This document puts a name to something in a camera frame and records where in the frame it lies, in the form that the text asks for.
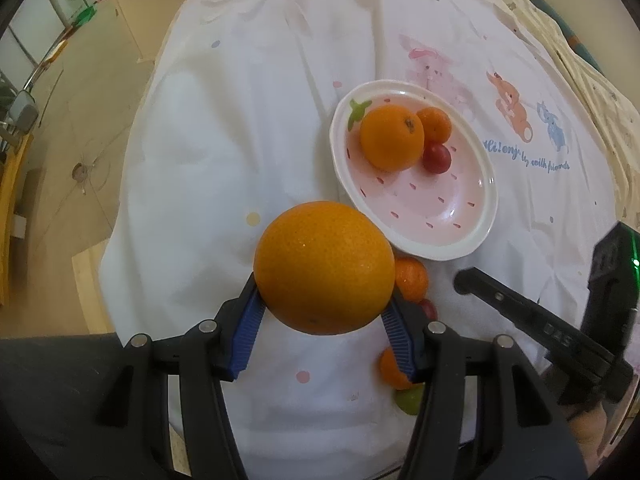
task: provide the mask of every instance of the teal rolled mat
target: teal rolled mat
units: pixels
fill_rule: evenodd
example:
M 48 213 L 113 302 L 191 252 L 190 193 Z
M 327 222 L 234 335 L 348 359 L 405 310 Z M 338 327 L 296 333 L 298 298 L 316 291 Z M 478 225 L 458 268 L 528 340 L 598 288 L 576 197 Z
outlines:
M 548 14 L 550 17 L 556 20 L 556 23 L 559 25 L 560 30 L 562 30 L 562 34 L 564 35 L 566 42 L 569 44 L 572 50 L 578 56 L 580 56 L 583 60 L 585 60 L 587 63 L 593 66 L 594 69 L 602 73 L 602 70 L 598 66 L 598 63 L 596 62 L 596 60 L 593 59 L 593 56 L 590 54 L 587 48 L 580 42 L 578 37 L 571 30 L 571 27 L 567 25 L 566 21 L 562 19 L 560 14 L 558 14 L 552 6 L 550 6 L 545 0 L 531 0 L 531 3 L 534 4 L 540 10 L 542 10 L 542 12 L 544 12 L 545 14 Z

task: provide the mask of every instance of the pink plate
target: pink plate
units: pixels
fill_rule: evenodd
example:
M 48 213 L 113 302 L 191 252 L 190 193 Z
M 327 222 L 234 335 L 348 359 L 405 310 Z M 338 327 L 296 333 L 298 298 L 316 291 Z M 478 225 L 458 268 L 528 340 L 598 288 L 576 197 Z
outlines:
M 451 118 L 451 168 L 429 174 L 421 162 L 399 173 L 376 170 L 360 148 L 360 121 L 383 104 L 412 112 L 437 106 Z M 431 260 L 473 252 L 494 223 L 494 170 L 471 126 L 449 104 L 419 86 L 393 80 L 364 83 L 340 101 L 330 129 L 334 167 L 351 201 L 400 250 Z

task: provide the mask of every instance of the plate rim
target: plate rim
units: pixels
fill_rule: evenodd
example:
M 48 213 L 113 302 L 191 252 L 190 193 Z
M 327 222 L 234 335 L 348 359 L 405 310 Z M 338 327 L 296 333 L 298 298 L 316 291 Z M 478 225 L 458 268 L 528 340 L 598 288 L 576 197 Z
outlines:
M 348 114 L 344 115 L 344 112 L 348 111 L 345 110 L 345 108 L 349 106 L 350 100 L 354 99 L 356 96 L 359 96 L 360 100 L 363 98 L 364 100 L 367 100 L 372 96 L 379 95 L 383 92 L 397 95 L 417 95 L 421 98 L 426 97 L 427 99 L 425 101 L 430 105 L 436 103 L 436 105 L 446 111 L 449 117 L 451 117 L 451 119 L 457 124 L 460 133 L 471 146 L 474 156 L 480 166 L 480 171 L 484 180 L 485 200 L 478 222 L 476 222 L 473 230 L 466 237 L 462 238 L 462 240 L 445 246 L 434 246 L 409 240 L 408 238 L 398 234 L 398 232 L 393 230 L 391 227 L 387 226 L 369 208 L 365 200 L 357 192 L 346 163 L 346 143 L 338 142 L 340 139 L 344 138 L 344 136 L 341 135 L 341 129 L 346 129 L 346 123 L 344 124 L 344 128 L 341 128 L 340 124 L 338 124 L 338 122 L 342 123 L 339 118 L 341 116 L 348 118 Z M 475 251 L 482 242 L 484 242 L 491 231 L 498 210 L 498 187 L 495 179 L 494 167 L 489 159 L 489 155 L 484 149 L 482 141 L 471 127 L 471 124 L 469 124 L 469 122 L 453 106 L 433 92 L 416 84 L 396 79 L 377 79 L 357 85 L 355 88 L 351 89 L 351 91 L 347 92 L 335 108 L 331 125 L 329 127 L 329 144 L 336 176 L 338 177 L 340 185 L 351 200 L 351 203 L 353 203 L 358 211 L 363 213 L 376 225 L 378 229 L 382 231 L 385 238 L 393 246 L 401 251 L 414 256 L 420 256 L 421 258 L 426 258 L 428 260 L 453 260 L 467 256 Z

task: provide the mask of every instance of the oval plate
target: oval plate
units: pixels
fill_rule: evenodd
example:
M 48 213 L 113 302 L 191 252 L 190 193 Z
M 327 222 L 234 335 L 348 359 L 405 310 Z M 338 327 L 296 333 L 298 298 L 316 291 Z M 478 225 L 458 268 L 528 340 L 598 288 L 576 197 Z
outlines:
M 384 104 L 412 112 L 444 110 L 453 131 L 445 143 L 449 171 L 429 174 L 421 161 L 399 173 L 377 170 L 360 148 L 360 121 Z M 475 251 L 489 234 L 498 208 L 494 169 L 480 139 L 455 108 L 419 86 L 379 80 L 357 86 L 338 103 L 329 130 L 338 180 L 356 208 L 405 253 L 452 260 Z

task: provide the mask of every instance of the black mechanical device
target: black mechanical device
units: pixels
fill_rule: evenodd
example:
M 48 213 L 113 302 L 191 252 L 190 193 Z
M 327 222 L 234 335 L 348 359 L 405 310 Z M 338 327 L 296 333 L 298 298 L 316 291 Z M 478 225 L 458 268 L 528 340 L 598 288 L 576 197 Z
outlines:
M 596 246 L 583 323 L 587 333 L 477 269 L 461 271 L 454 284 L 460 293 L 476 294 L 494 306 L 549 350 L 549 358 L 569 377 L 568 402 L 594 395 L 615 400 L 628 385 L 622 351 L 638 302 L 637 242 L 638 234 L 620 224 Z M 68 470 L 46 478 L 188 478 L 174 471 L 169 441 L 167 380 L 178 375 L 192 478 L 245 480 L 220 381 L 233 381 L 247 366 L 263 313 L 250 276 L 240 296 L 226 301 L 215 319 L 183 336 L 156 341 L 133 336 L 95 401 L 94 416 L 69 450 Z M 624 323 L 600 321 L 609 317 Z M 398 290 L 382 319 L 400 369 L 426 385 L 399 479 L 587 477 L 557 399 L 513 338 L 463 338 L 428 319 Z M 475 438 L 461 446 L 466 376 L 478 378 L 478 410 Z

